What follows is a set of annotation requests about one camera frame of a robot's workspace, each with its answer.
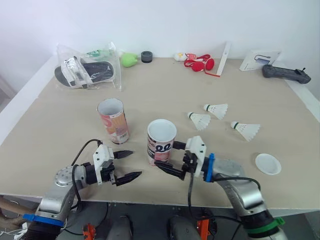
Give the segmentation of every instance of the cup rim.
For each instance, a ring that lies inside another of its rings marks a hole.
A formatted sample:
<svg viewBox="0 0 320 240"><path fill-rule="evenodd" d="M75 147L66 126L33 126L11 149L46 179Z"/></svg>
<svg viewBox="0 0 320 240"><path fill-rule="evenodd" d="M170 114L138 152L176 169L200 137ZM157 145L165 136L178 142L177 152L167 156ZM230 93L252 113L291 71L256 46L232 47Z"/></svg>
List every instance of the cup rim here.
<svg viewBox="0 0 320 240"><path fill-rule="evenodd" d="M110 101L110 100L111 100L111 101L116 100L118 103L120 102L120 103L121 103L121 109L120 109L118 112L114 113L114 114L104 114L104 113L102 113L101 109L99 110L99 106L101 106L101 104L104 104L104 103L106 103L107 101ZM123 111L123 109L124 109L124 103L123 103L120 99L115 98L115 97L106 98L106 99L102 100L101 102L99 102L99 104L96 106L97 112L98 112L99 114L103 115L103 116L113 116L113 115L117 115L118 113L120 113L121 111Z"/></svg>
<svg viewBox="0 0 320 240"><path fill-rule="evenodd" d="M159 139L157 139L157 137L152 136L152 134L150 133L150 127L152 125L154 125L154 124L157 124L157 123L167 123L167 124L169 124L169 125L171 125L173 127L173 132L170 135L170 137L168 137L168 139L159 140ZM150 122L148 127L147 127L147 132L148 132L149 137L152 138L153 140L155 140L156 142L166 143L166 142L172 141L177 136L177 127L171 121L161 118L161 119L156 119L156 120L153 120L152 122Z"/></svg>

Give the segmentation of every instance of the cup label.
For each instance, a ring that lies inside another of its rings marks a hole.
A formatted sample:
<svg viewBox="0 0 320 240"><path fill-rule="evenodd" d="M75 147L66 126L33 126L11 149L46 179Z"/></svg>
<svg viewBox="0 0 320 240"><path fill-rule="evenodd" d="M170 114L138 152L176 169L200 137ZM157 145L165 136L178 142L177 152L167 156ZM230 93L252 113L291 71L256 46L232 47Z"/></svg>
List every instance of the cup label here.
<svg viewBox="0 0 320 240"><path fill-rule="evenodd" d="M123 144L128 140L128 125L123 110L115 115L100 114L100 116L112 142Z"/></svg>
<svg viewBox="0 0 320 240"><path fill-rule="evenodd" d="M170 153L174 139L168 142L156 142L148 135L147 153L149 155L150 163L154 165L154 161L167 162L170 159Z"/></svg>

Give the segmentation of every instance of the printed paper cup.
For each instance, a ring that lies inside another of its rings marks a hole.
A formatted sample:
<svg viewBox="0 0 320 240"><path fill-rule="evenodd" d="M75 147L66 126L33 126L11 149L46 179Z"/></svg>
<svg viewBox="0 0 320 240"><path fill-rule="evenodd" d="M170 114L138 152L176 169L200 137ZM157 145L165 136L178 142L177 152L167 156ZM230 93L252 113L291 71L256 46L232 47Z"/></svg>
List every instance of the printed paper cup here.
<svg viewBox="0 0 320 240"><path fill-rule="evenodd" d="M99 103L97 111L113 143L123 144L129 139L128 125L122 101L117 98L103 100Z"/></svg>
<svg viewBox="0 0 320 240"><path fill-rule="evenodd" d="M177 135L176 126L169 120L157 119L150 122L147 131L149 163L155 166L155 161L167 162Z"/></svg>

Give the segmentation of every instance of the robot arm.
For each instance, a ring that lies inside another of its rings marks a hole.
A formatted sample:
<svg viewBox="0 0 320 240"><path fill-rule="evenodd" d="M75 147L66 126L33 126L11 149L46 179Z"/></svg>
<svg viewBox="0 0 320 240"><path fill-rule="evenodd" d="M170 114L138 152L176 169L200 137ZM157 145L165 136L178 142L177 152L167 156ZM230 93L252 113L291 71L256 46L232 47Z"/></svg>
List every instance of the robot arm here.
<svg viewBox="0 0 320 240"><path fill-rule="evenodd" d="M114 174L114 159L125 158L132 153L128 150L113 152L111 147L100 144L93 154L94 165L87 162L59 170L36 213L23 216L32 223L22 239L55 240L65 224L78 190L108 181L120 186L136 179L141 171L131 172L120 178Z"/></svg>
<svg viewBox="0 0 320 240"><path fill-rule="evenodd" d="M217 182L240 217L249 239L287 240L284 232L278 228L284 221L282 218L274 219L269 213L260 186L250 181L250 178L239 180L246 177L240 164L233 160L215 159L213 153L210 157L205 157L207 148L200 136L189 138L186 144L175 142L173 148L185 150L182 170L175 169L172 164L166 162L155 162L160 169L181 180L184 180L189 172L194 173L195 177L203 175L206 182Z"/></svg>

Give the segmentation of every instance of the plastic bag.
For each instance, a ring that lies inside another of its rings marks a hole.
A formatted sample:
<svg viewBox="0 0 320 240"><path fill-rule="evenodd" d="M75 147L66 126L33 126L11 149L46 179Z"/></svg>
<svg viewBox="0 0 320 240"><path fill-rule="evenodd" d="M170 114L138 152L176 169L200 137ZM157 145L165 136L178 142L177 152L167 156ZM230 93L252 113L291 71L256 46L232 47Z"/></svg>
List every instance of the plastic bag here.
<svg viewBox="0 0 320 240"><path fill-rule="evenodd" d="M122 90L119 56L112 42L104 49L88 53L59 44L57 54L60 66L54 70L54 75L63 85L92 89L97 88L98 83L112 83Z"/></svg>

